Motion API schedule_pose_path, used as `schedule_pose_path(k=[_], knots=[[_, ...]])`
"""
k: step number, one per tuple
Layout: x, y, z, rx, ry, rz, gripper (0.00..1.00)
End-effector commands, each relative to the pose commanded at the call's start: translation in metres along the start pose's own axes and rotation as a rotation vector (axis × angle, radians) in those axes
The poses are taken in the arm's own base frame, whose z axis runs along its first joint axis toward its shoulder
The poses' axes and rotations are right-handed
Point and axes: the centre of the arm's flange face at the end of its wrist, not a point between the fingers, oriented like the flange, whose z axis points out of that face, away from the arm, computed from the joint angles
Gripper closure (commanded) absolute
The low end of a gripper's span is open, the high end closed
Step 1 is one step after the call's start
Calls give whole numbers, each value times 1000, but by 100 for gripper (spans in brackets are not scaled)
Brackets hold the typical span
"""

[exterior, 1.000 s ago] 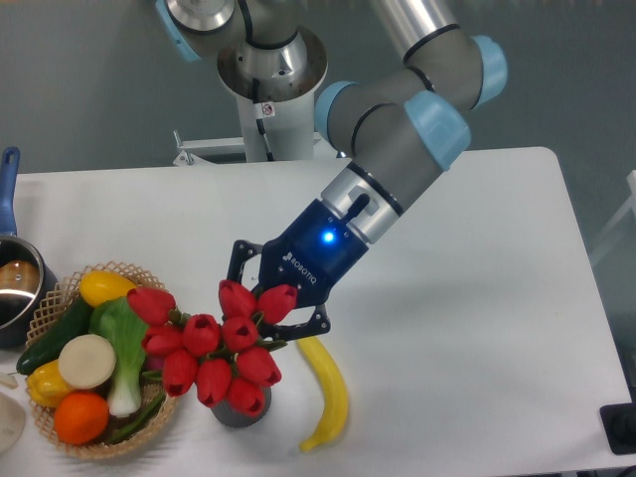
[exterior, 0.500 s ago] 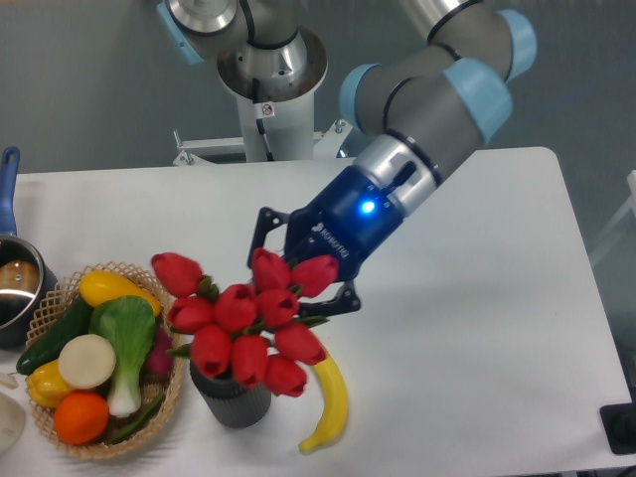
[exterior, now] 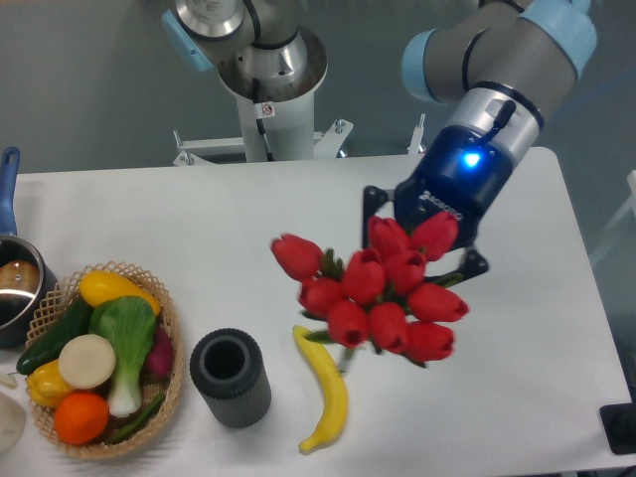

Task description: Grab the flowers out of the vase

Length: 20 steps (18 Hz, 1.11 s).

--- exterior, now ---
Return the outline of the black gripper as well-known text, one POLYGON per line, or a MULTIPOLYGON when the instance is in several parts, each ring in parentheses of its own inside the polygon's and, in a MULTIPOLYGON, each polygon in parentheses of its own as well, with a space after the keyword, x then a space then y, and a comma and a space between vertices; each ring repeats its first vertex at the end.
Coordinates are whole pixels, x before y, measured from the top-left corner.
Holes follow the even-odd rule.
POLYGON ((457 125, 439 133, 412 174, 395 190, 368 185, 362 196, 361 247, 369 244, 368 223, 386 203, 394 216, 413 231, 441 212, 455 217, 458 235, 453 246, 465 247, 455 269, 424 278, 449 288, 489 271, 489 261, 475 247, 479 223, 513 172, 510 154, 493 144, 497 126, 485 134, 457 125))

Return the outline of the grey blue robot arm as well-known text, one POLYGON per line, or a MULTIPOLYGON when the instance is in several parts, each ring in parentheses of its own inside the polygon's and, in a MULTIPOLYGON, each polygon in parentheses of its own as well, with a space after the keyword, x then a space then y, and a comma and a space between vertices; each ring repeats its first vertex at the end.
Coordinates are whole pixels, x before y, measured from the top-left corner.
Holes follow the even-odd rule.
MULTIPOLYGON (((488 270, 474 244, 479 223, 593 53, 588 8, 585 1, 483 1, 455 27, 420 33, 405 47, 405 89, 455 110, 429 147, 413 133, 409 150, 419 164, 393 189, 367 187, 363 215, 391 204, 407 230, 453 215, 463 256, 437 284, 488 270)), ((162 24, 179 55, 196 71, 216 70, 235 97, 248 161, 339 152, 348 124, 314 129, 314 93, 328 62, 322 42, 300 25, 297 2, 178 1, 162 24)))

